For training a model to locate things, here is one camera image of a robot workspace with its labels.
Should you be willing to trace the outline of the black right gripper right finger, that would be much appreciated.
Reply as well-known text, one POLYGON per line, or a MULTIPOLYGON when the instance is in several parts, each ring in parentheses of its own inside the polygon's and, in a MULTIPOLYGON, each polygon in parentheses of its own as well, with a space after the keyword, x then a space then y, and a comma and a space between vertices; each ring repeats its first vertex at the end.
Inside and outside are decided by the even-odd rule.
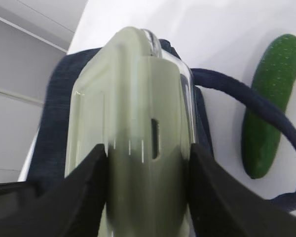
POLYGON ((296 237, 296 217, 248 190, 192 144, 189 209, 198 237, 296 237))

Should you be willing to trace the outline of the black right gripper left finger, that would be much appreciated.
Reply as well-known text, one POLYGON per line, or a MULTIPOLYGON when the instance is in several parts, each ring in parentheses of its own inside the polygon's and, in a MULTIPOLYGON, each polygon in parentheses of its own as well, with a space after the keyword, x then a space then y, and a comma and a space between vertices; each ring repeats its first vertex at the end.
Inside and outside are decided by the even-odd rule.
POLYGON ((41 196, 34 182, 0 183, 0 237, 96 237, 107 196, 107 156, 96 145, 41 196))

